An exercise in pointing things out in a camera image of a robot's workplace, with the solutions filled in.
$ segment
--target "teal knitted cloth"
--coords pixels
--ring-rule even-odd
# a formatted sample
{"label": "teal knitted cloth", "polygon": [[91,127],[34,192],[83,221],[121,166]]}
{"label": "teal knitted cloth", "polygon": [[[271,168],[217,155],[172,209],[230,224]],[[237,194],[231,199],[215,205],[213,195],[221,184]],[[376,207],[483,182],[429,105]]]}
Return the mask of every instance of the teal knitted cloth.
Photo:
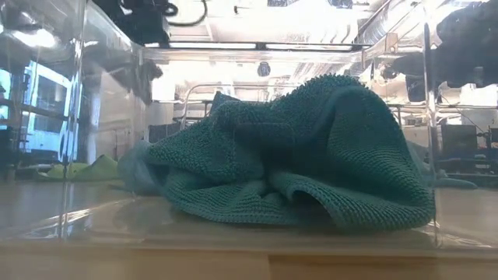
{"label": "teal knitted cloth", "polygon": [[389,108],[346,76],[312,79],[270,103],[225,102],[130,155],[118,167],[128,186],[216,222],[365,233],[424,226],[435,211]]}

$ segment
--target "metal rod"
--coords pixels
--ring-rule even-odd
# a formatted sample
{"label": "metal rod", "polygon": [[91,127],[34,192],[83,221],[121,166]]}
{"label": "metal rod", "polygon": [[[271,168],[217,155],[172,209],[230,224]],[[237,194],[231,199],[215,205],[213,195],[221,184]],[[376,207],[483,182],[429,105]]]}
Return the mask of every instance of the metal rod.
{"label": "metal rod", "polygon": [[[259,88],[296,88],[299,85],[289,85],[289,84],[283,84],[283,85],[251,85],[251,84],[238,84],[238,85],[233,85],[233,84],[198,84],[196,86],[192,86],[188,91],[187,91],[187,96],[185,97],[185,101],[182,103],[184,105],[184,111],[183,111],[183,116],[181,118],[181,124],[180,124],[180,129],[185,128],[185,124],[187,123],[187,110],[188,110],[188,99],[190,98],[191,93],[194,91],[194,89],[202,88],[202,87],[221,87],[221,86],[233,86],[233,87],[243,87],[243,88],[250,88],[250,89],[259,89]],[[179,103],[177,100],[173,102],[164,102],[164,103]]]}

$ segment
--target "wooden surface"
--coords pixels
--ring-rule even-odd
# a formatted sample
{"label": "wooden surface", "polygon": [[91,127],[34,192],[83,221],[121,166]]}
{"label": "wooden surface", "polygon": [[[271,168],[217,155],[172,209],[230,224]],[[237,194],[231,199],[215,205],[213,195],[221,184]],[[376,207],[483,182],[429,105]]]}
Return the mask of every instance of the wooden surface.
{"label": "wooden surface", "polygon": [[273,255],[102,247],[0,247],[2,279],[495,280],[489,258]]}

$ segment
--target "light green cloth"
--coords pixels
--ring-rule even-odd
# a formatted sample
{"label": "light green cloth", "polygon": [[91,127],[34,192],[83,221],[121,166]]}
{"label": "light green cloth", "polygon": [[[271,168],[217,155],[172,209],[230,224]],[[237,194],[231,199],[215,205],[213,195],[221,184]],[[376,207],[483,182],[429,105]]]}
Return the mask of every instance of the light green cloth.
{"label": "light green cloth", "polygon": [[[72,181],[102,181],[116,180],[117,162],[112,158],[102,155],[94,163],[71,163],[68,165],[67,179]],[[39,172],[38,180],[64,180],[64,166],[55,165],[47,173]]]}

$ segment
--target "transparent acrylic box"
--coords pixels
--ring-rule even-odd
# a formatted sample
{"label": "transparent acrylic box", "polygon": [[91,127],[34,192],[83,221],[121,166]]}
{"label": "transparent acrylic box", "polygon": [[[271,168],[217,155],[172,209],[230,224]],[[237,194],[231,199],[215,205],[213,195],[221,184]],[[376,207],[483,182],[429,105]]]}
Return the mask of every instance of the transparent acrylic box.
{"label": "transparent acrylic box", "polygon": [[[328,231],[209,222],[174,209],[164,198],[125,190],[117,173],[97,174],[102,180],[82,180],[72,174],[93,163],[103,170],[96,163],[113,166],[113,161],[141,140],[155,142],[188,129],[206,117],[216,91],[264,102],[317,75],[338,73],[358,77],[386,102],[406,140],[416,144],[429,181],[462,179],[440,171],[442,149],[435,145],[442,142],[438,117],[446,117],[447,108],[460,110],[462,105],[468,106],[462,110],[474,110],[476,105],[471,101],[469,105],[460,101],[458,106],[437,101],[444,89],[431,83],[436,80],[431,79],[434,65],[424,59],[428,61],[435,54],[424,55],[424,49],[440,44],[436,35],[436,26],[444,18],[440,14],[463,8],[439,4],[397,1],[384,5],[380,11],[384,16],[367,22],[358,44],[253,43],[257,40],[249,38],[241,43],[178,41],[164,50],[134,44],[92,2],[54,2],[66,7],[68,11],[64,10],[61,18],[72,22],[69,39],[54,36],[54,44],[66,47],[69,57],[54,59],[60,50],[30,45],[23,38],[36,36],[19,35],[22,30],[13,30],[17,37],[4,38],[7,63],[2,65],[6,72],[2,74],[8,78],[2,79],[2,86],[10,90],[4,94],[2,106],[8,108],[5,119],[12,123],[4,121],[2,125],[17,128],[10,132],[9,138],[17,139],[10,147],[25,158],[5,164],[7,183],[2,185],[2,196],[7,201],[2,203],[2,239],[349,254],[435,254],[438,250],[494,248],[498,241],[491,208],[493,191],[489,189],[431,184],[437,217],[427,226],[343,236]],[[28,12],[35,15],[47,12],[35,9],[34,4],[29,7]],[[386,15],[389,25],[379,30],[386,24]],[[22,50],[20,46],[26,53],[14,52]],[[24,58],[18,62],[21,70],[9,73],[11,60],[23,56],[37,59]],[[50,58],[58,63],[40,62]],[[269,76],[258,74],[262,62],[270,66]],[[425,76],[429,77],[427,86]],[[465,95],[480,89],[467,85],[452,90]],[[496,106],[487,108],[490,114],[493,108]]]}

